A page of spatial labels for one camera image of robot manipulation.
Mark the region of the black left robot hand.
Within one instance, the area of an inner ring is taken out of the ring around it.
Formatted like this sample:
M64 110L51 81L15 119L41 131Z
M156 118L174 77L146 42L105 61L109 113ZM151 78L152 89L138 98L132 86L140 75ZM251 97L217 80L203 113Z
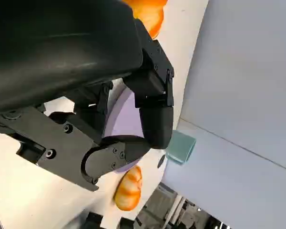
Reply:
M120 0L0 0L0 134L18 155L89 191L168 147L174 68ZM135 95L143 137L104 137L113 80Z

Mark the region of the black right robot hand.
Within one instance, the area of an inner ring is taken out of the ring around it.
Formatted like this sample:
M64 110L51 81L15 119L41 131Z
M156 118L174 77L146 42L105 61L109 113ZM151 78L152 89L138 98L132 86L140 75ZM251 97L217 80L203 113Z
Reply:
M89 212L81 229L103 229L103 227L101 227L102 218L102 215ZM117 225L117 229L141 229L142 225L142 222L138 218L130 220L122 217Z

